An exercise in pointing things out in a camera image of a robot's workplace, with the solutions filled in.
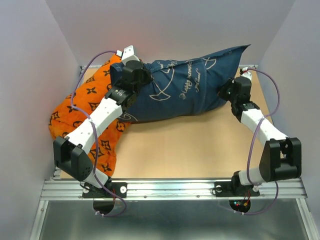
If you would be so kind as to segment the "blue pillowcase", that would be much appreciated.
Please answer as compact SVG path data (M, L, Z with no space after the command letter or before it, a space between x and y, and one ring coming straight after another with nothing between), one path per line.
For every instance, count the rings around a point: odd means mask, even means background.
M145 63L153 80L120 116L122 122L153 122L194 116L220 108L226 101L218 90L238 70L247 45L234 46L188 60Z

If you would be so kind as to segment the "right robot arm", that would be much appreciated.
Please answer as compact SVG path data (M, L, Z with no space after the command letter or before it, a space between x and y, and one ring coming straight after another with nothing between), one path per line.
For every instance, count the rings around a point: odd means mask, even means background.
M253 138L263 145L259 165L236 171L230 182L230 190L242 195L249 187L297 179L302 173L302 143L296 137L288 137L279 131L251 101L251 78L241 75L230 78L220 88L218 95L230 102L231 112L237 120L253 132Z

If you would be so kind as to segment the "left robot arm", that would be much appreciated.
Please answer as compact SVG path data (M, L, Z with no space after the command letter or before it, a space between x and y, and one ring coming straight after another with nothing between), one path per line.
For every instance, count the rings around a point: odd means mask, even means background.
M107 127L131 107L141 88L152 82L151 73L139 59L124 63L120 78L101 99L97 108L65 137L53 142L55 166L78 180L94 186L100 197L111 193L109 177L97 169L97 163L88 156L93 146L98 147L98 137Z

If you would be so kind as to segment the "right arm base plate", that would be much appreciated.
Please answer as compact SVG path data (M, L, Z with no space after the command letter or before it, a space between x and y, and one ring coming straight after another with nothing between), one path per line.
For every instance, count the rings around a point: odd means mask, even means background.
M260 191L254 191L252 185L243 186L240 184L238 186L234 186L231 181L216 181L211 192L218 198L260 196Z

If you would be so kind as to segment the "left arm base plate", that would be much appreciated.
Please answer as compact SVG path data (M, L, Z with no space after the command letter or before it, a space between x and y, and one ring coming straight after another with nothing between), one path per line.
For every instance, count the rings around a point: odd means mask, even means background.
M113 195L103 188L97 188L89 183L80 183L82 187L82 197L85 199L107 199L113 198ZM128 184L126 182L113 182L110 191L120 198L127 197Z

